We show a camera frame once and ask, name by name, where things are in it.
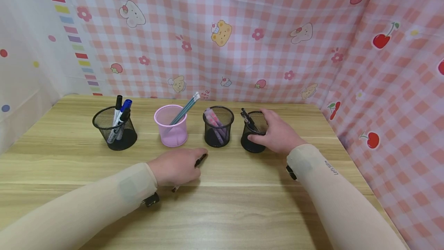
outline pink pen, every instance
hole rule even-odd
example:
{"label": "pink pen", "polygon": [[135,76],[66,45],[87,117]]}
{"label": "pink pen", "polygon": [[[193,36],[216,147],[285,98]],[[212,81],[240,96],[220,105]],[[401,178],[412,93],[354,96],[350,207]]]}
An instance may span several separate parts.
{"label": "pink pen", "polygon": [[[219,121],[219,118],[216,116],[216,114],[214,113],[214,111],[211,108],[207,108],[207,110],[205,110],[205,112],[208,113],[208,115],[211,116],[211,118],[213,118],[213,120],[216,122],[215,125],[218,125],[219,127],[223,127],[223,124],[221,123],[221,121]],[[222,135],[225,137],[227,136],[227,130],[225,128],[221,128],[219,129],[222,131]]]}
{"label": "pink pen", "polygon": [[[211,125],[217,126],[217,125],[216,125],[216,122],[214,121],[213,118],[211,118],[211,116],[210,116],[209,114],[205,113],[205,118],[207,118],[207,121],[208,121]],[[213,128],[214,134],[216,134],[216,137],[217,137],[217,139],[219,140],[219,143],[220,143],[221,145],[223,145],[223,144],[224,144],[224,141],[223,141],[223,139],[222,139],[222,137],[221,137],[221,134],[219,134],[219,133],[221,132],[220,130],[221,130],[221,129],[215,129],[215,128]]]}

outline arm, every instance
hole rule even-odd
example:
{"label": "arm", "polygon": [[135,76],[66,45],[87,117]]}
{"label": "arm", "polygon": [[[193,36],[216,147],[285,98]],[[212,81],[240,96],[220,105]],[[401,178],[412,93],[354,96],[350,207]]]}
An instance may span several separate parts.
{"label": "arm", "polygon": [[405,250],[402,241],[372,204],[277,113],[261,110],[269,125],[254,143],[287,154],[287,164],[310,195],[334,249]]}
{"label": "arm", "polygon": [[62,195],[0,232],[8,250],[74,250],[100,230],[137,209],[157,185],[181,185],[200,176],[194,168],[205,149],[179,149],[138,163]]}

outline pink flower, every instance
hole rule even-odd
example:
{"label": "pink flower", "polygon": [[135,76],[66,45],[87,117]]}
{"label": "pink flower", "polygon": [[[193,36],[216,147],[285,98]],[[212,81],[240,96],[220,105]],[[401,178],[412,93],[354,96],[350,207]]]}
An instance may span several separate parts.
{"label": "pink flower", "polygon": [[289,71],[289,72],[285,73],[285,77],[284,78],[288,79],[288,80],[292,80],[294,78],[293,71]]}
{"label": "pink flower", "polygon": [[183,48],[185,51],[192,51],[192,46],[190,45],[189,42],[186,42],[186,41],[183,41],[183,42],[182,42],[182,48]]}
{"label": "pink flower", "polygon": [[342,53],[335,53],[332,57],[333,63],[341,62],[344,55]]}
{"label": "pink flower", "polygon": [[264,30],[263,30],[262,28],[256,28],[256,29],[254,30],[254,33],[251,34],[251,36],[252,36],[255,40],[259,41],[260,39],[262,39],[262,38],[264,37]]}
{"label": "pink flower", "polygon": [[77,15],[85,22],[88,22],[90,19],[93,18],[93,16],[91,16],[91,14],[89,13],[87,7],[77,7]]}
{"label": "pink flower", "polygon": [[147,65],[147,66],[150,64],[150,60],[145,55],[143,55],[142,57],[139,57],[139,62],[142,65]]}

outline hand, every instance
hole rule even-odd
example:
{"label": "hand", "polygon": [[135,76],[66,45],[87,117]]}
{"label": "hand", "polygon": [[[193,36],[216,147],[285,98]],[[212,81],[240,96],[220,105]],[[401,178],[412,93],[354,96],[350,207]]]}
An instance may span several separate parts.
{"label": "hand", "polygon": [[147,164],[156,177],[157,185],[179,186],[200,177],[200,169],[195,168],[195,163],[204,154],[208,154],[204,148],[171,150]]}
{"label": "hand", "polygon": [[297,146],[307,144],[276,112],[268,109],[260,110],[268,124],[267,133],[264,136],[250,134],[249,141],[264,145],[275,153],[286,155]]}

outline red cherry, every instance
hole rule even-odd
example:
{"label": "red cherry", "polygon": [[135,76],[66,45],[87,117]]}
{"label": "red cherry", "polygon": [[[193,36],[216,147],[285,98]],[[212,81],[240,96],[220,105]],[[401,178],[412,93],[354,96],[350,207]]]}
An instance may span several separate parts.
{"label": "red cherry", "polygon": [[336,109],[333,111],[332,115],[330,115],[330,121],[334,118],[335,115],[336,115]]}
{"label": "red cherry", "polygon": [[439,63],[438,65],[438,71],[444,75],[444,59],[441,61],[441,63]]}
{"label": "red cherry", "polygon": [[379,136],[374,132],[368,133],[367,145],[369,148],[374,149],[379,145]]}
{"label": "red cherry", "polygon": [[373,45],[376,46],[377,48],[381,49],[385,45],[387,45],[389,40],[390,40],[390,36],[385,36],[384,34],[379,34],[373,38]]}

